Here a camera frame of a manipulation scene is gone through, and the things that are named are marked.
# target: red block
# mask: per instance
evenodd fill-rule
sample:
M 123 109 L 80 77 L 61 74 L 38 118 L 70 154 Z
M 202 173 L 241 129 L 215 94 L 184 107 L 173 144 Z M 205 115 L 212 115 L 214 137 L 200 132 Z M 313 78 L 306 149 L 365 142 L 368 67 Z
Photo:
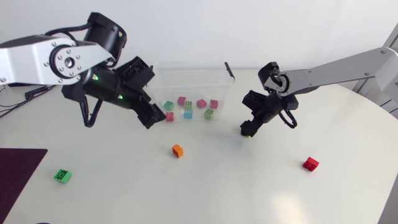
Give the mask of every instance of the red block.
M 199 108 L 204 108 L 207 105 L 206 101 L 204 99 L 200 99 L 197 101 L 197 106 Z
M 177 100 L 178 105 L 183 106 L 185 104 L 185 100 L 187 100 L 187 97 L 180 96 Z
M 315 159 L 312 159 L 311 157 L 309 157 L 308 159 L 307 159 L 307 161 L 305 161 L 304 162 L 304 164 L 303 164 L 303 166 L 305 167 L 305 168 L 307 168 L 309 171 L 313 171 L 313 170 L 315 170 L 315 168 L 317 168 L 318 167 L 318 165 L 319 165 L 319 162 L 318 161 L 316 161 Z
M 217 109 L 218 108 L 218 101 L 210 100 L 210 108 L 211 109 Z
M 166 121 L 174 121 L 174 113 L 166 112 Z

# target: clear plastic bin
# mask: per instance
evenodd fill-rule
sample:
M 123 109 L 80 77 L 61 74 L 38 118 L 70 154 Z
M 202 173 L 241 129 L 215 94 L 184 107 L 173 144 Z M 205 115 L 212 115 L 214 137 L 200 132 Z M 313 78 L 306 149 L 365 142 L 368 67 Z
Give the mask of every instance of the clear plastic bin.
M 235 82 L 232 73 L 227 70 L 227 64 L 223 62 L 156 63 L 154 72 L 155 77 L 147 86 L 148 92 L 164 113 L 174 113 L 174 122 L 208 119 L 205 117 L 207 109 L 215 112 L 210 120 L 220 118 L 228 90 Z M 192 101 L 192 118 L 184 118 L 185 107 L 177 103 L 179 97 Z M 206 101 L 204 108 L 197 106 L 197 101 L 201 99 Z M 210 108 L 210 100 L 217 100 L 217 109 Z M 174 103 L 172 110 L 164 108 L 167 101 Z

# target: toy block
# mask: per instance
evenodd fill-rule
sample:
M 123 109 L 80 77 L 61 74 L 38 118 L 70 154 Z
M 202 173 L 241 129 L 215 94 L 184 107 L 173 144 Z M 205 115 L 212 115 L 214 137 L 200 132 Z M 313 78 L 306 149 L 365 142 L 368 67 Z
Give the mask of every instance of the toy block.
M 217 109 L 218 108 L 218 101 L 217 100 L 210 100 L 210 108 Z
M 57 172 L 57 174 L 55 174 L 54 179 L 58 182 L 66 184 L 71 176 L 72 176 L 71 172 L 60 169 Z
M 204 108 L 206 105 L 207 105 L 207 103 L 204 99 L 200 99 L 197 101 L 197 106 L 201 109 Z
M 166 121 L 174 121 L 174 112 L 166 112 Z
M 213 119 L 214 114 L 216 114 L 215 111 L 213 111 L 213 110 L 211 110 L 211 109 L 207 109 L 207 110 L 205 111 L 205 118 L 207 118 L 207 119 Z
M 175 156 L 177 156 L 177 158 L 181 158 L 184 155 L 184 149 L 181 148 L 180 145 L 176 144 L 173 146 L 173 153 Z
M 171 101 L 166 101 L 166 103 L 164 103 L 163 107 L 166 110 L 172 110 L 174 108 L 174 103 Z
M 184 118 L 191 119 L 192 118 L 192 110 L 185 110 L 184 111 Z
M 177 103 L 178 103 L 178 105 L 182 105 L 183 106 L 185 104 L 186 100 L 187 100 L 187 97 L 180 96 L 178 98 L 178 100 L 177 100 Z
M 316 161 L 315 159 L 312 159 L 311 157 L 309 157 L 308 159 L 307 159 L 307 161 L 305 161 L 304 162 L 304 164 L 303 164 L 303 166 L 305 167 L 305 168 L 307 168 L 309 171 L 313 171 L 313 170 L 315 170 L 315 168 L 317 168 L 318 167 L 318 165 L 319 165 L 319 162 L 318 161 Z
M 192 110 L 192 101 L 186 101 L 184 104 L 184 109 Z

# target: pink block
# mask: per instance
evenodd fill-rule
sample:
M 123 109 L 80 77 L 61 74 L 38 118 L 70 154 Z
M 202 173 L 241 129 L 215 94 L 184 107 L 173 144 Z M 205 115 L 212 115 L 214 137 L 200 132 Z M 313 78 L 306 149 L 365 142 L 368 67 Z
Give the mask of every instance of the pink block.
M 217 109 L 218 108 L 218 101 L 210 100 L 210 108 L 211 109 Z
M 197 101 L 197 106 L 199 108 L 204 108 L 207 105 L 206 101 L 204 99 L 200 99 Z
M 187 97 L 180 96 L 177 100 L 178 105 L 184 105 L 185 100 L 187 100 Z
M 174 121 L 174 113 L 166 112 L 166 121 Z

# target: orange lego brick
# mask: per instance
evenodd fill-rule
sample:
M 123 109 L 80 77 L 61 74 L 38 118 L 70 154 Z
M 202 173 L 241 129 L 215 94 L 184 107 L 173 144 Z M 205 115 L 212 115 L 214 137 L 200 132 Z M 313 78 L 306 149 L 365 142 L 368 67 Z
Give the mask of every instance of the orange lego brick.
M 181 158 L 184 155 L 184 149 L 180 145 L 176 144 L 173 146 L 173 153 L 177 158 Z

